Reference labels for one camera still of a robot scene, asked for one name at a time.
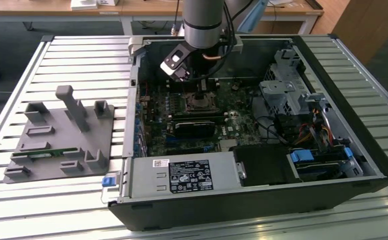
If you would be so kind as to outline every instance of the desk leg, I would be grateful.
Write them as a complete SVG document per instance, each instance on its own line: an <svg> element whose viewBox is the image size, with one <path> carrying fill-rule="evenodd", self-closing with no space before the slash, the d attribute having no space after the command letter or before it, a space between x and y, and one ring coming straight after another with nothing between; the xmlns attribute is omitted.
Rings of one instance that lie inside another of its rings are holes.
<svg viewBox="0 0 388 240"><path fill-rule="evenodd" d="M124 35L133 35L132 17L130 16L122 16L120 19L121 19L120 21L121 21Z"/></svg>
<svg viewBox="0 0 388 240"><path fill-rule="evenodd" d="M299 29L299 32L297 32L299 35L311 33L311 31L313 29L313 26L315 26L315 23L316 23L316 20L317 20L317 16L316 15L309 15L307 17L307 20L301 23L301 26L300 26L300 29Z"/></svg>

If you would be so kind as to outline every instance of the gray plastic holder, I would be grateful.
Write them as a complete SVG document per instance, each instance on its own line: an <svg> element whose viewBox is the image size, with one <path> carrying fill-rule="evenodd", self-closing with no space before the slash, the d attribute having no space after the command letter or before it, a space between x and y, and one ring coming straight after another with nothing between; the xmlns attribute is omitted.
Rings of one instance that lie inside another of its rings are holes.
<svg viewBox="0 0 388 240"><path fill-rule="evenodd" d="M104 175L109 169L114 106L105 100L84 107L69 85L58 86L56 97L66 108L48 109L32 102L4 183L20 183Z"/></svg>

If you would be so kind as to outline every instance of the blue handle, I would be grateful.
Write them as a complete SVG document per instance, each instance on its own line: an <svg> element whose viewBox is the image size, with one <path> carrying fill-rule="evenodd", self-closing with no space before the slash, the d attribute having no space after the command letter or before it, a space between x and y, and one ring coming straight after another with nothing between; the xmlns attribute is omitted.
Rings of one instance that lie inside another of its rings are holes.
<svg viewBox="0 0 388 240"><path fill-rule="evenodd" d="M259 0L249 13L247 14L239 28L237 32L249 34L257 24L260 23L261 17L264 15L268 0Z"/></svg>

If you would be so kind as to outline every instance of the floor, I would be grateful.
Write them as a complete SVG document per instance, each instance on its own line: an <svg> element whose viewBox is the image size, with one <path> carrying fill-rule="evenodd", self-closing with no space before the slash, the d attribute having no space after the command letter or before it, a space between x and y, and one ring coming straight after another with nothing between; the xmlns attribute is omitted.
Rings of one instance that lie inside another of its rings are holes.
<svg viewBox="0 0 388 240"><path fill-rule="evenodd" d="M145 23L148 28L134 22L133 34L153 35L171 32L172 23ZM0 22L0 92L10 92L22 75L42 35L82 36L121 35L118 22L36 22L33 31L26 31L21 22ZM388 90L388 41L367 65ZM0 93L0 112L9 98Z"/></svg>

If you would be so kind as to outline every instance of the circuit board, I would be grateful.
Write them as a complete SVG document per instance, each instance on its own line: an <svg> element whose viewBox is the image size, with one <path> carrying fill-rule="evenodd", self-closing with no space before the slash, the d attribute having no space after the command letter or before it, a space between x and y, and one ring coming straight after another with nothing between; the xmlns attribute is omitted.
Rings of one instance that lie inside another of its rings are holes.
<svg viewBox="0 0 388 240"><path fill-rule="evenodd" d="M247 88L237 86L237 80L219 81L219 88L212 93L215 107L223 112L223 122L216 123L215 132L205 138L177 138L172 134L173 120L171 115L187 112L187 96L189 93L169 93L157 91L154 117L145 121L150 129L148 156L167 156L176 154L212 153L224 151L221 140L235 140L236 145L253 145L261 142L257 126L253 124L249 96Z"/></svg>

